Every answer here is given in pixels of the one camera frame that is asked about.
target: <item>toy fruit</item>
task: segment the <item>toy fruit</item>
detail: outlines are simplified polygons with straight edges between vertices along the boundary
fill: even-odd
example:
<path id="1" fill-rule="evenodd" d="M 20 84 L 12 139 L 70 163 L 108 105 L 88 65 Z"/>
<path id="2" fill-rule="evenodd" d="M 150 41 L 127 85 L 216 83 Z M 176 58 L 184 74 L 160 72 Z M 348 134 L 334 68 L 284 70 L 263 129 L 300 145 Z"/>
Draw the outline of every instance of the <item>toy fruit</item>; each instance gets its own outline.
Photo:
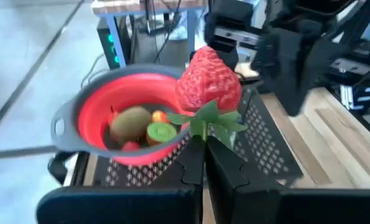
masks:
<path id="1" fill-rule="evenodd" d="M 155 111 L 152 115 L 153 122 L 165 122 L 170 123 L 170 121 L 167 119 L 167 115 L 163 111 Z"/>
<path id="2" fill-rule="evenodd" d="M 227 67 L 211 47 L 197 50 L 189 67 L 175 86 L 181 108 L 196 112 L 216 100 L 220 111 L 237 109 L 241 86 L 237 75 Z"/>
<path id="3" fill-rule="evenodd" d="M 177 130 L 172 124 L 154 122 L 147 127 L 147 142 L 154 146 L 173 139 L 177 135 Z"/>
<path id="4" fill-rule="evenodd" d="M 110 136 L 117 142 L 136 141 L 145 135 L 147 126 L 152 122 L 152 115 L 141 106 L 126 109 L 113 119 Z"/>
<path id="5" fill-rule="evenodd" d="M 134 151 L 138 151 L 140 148 L 141 148 L 141 146 L 139 145 L 138 142 L 129 141 L 129 142 L 126 142 L 123 145 L 123 147 L 121 148 L 121 150 L 123 152 L 134 152 Z"/>

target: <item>strawberry leaves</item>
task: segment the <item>strawberry leaves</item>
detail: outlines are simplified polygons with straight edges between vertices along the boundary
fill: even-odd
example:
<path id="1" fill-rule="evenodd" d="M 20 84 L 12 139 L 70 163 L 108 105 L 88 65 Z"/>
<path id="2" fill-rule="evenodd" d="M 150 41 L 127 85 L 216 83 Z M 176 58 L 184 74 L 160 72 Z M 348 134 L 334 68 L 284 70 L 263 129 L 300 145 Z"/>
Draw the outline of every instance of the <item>strawberry leaves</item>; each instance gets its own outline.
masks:
<path id="1" fill-rule="evenodd" d="M 231 132 L 244 131 L 246 126 L 237 122 L 239 113 L 231 111 L 225 114 L 219 114 L 216 100 L 212 100 L 201 107 L 194 116 L 184 114 L 168 114 L 167 118 L 173 124 L 186 124 L 190 122 L 190 134 L 192 136 L 200 135 L 206 141 L 208 127 L 211 126 L 216 137 L 228 148 L 231 149 L 229 134 Z"/>

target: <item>kiwi slice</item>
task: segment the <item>kiwi slice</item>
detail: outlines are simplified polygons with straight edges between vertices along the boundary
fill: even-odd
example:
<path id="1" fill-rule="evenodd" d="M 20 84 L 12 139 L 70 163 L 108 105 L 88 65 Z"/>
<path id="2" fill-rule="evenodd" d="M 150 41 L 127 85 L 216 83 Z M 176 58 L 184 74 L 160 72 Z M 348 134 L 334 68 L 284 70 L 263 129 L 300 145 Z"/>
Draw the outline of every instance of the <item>kiwi slice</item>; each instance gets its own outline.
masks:
<path id="1" fill-rule="evenodd" d="M 169 123 L 154 122 L 147 127 L 147 138 L 151 145 L 167 142 L 177 134 L 175 127 Z"/>

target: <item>black perforated plate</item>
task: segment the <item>black perforated plate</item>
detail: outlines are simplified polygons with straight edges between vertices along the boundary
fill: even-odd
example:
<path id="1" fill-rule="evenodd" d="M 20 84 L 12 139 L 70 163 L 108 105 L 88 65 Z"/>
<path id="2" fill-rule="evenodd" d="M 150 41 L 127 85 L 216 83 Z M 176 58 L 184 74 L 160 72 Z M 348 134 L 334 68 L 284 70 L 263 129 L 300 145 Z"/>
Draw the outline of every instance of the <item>black perforated plate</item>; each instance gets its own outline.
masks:
<path id="1" fill-rule="evenodd" d="M 274 179 L 292 180 L 301 177 L 302 172 L 288 145 L 258 93 L 250 86 L 243 90 L 239 113 L 241 122 L 248 129 L 235 135 L 234 152 L 244 161 L 257 166 L 262 174 Z M 187 136 L 169 156 L 148 166 L 124 166 L 100 157 L 96 165 L 94 184 L 120 187 L 149 185 L 167 170 L 189 139 Z"/>

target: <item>kiwi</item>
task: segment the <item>kiwi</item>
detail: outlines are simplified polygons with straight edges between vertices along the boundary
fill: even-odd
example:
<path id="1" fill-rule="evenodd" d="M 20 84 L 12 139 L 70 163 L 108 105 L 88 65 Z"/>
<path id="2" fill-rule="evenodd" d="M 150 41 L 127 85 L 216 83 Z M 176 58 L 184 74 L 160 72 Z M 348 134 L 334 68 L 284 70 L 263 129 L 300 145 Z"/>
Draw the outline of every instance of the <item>kiwi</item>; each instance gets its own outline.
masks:
<path id="1" fill-rule="evenodd" d="M 121 112 L 110 125 L 110 135 L 117 142 L 137 141 L 145 135 L 152 115 L 141 106 L 134 106 Z"/>
<path id="2" fill-rule="evenodd" d="M 154 122 L 147 127 L 147 142 L 154 146 L 173 139 L 177 134 L 177 130 L 172 124 Z"/>

